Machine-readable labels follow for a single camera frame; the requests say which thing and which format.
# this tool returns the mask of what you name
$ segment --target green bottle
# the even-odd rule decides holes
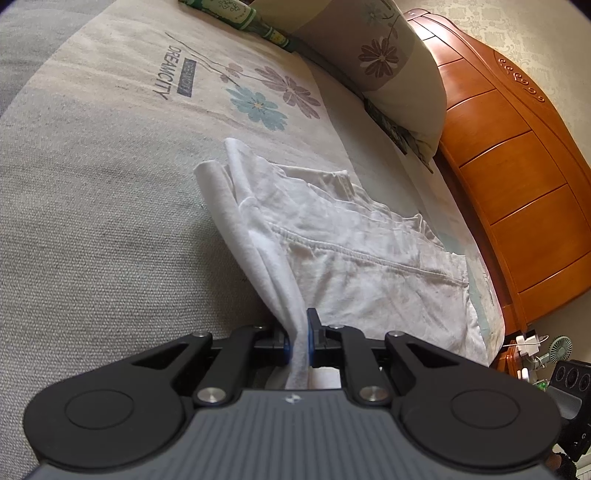
[[[290,41],[275,28],[267,25],[256,10],[239,0],[180,0],[233,26],[237,30],[253,32],[275,45],[291,51]]]

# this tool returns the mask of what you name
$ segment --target printed flower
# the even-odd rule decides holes
[[[248,88],[236,86],[236,90],[226,89],[234,98],[230,101],[241,113],[247,113],[251,122],[262,121],[269,130],[285,130],[283,113],[276,110],[277,104],[265,99],[262,93],[252,93]]]
[[[379,24],[386,16],[376,4],[365,4],[365,21],[370,27]]]
[[[297,105],[301,112],[308,118],[320,118],[320,115],[310,105],[319,106],[320,102],[311,96],[309,90],[300,87],[294,79],[286,76],[285,79],[270,67],[255,69],[266,80],[261,80],[262,84],[271,90],[283,93],[283,101],[290,106]]]
[[[398,67],[398,57],[396,56],[396,47],[391,47],[388,39],[381,37],[378,40],[372,40],[371,45],[361,45],[361,55],[357,57],[361,60],[361,67],[365,68],[366,75],[375,75],[381,78],[384,75],[392,76]]]
[[[233,77],[240,78],[240,74],[244,72],[240,65],[236,65],[235,63],[231,63],[226,67],[226,71],[232,75]]]

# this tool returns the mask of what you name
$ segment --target floral pillowcase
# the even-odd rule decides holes
[[[410,131],[423,157],[433,156],[445,120],[445,89],[431,53],[394,2],[254,0],[251,6],[339,68]]]

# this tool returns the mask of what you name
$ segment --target ribbed gray plate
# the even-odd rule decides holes
[[[435,480],[551,479],[546,468],[475,475],[418,451],[381,409],[342,390],[249,390],[234,405],[195,415],[181,439],[142,465],[85,474],[44,465],[30,480]]]

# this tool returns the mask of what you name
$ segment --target small fan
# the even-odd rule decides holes
[[[534,358],[534,370],[546,368],[548,362],[555,364],[561,360],[568,360],[571,353],[573,353],[573,342],[567,336],[559,336],[552,340],[548,353]]]

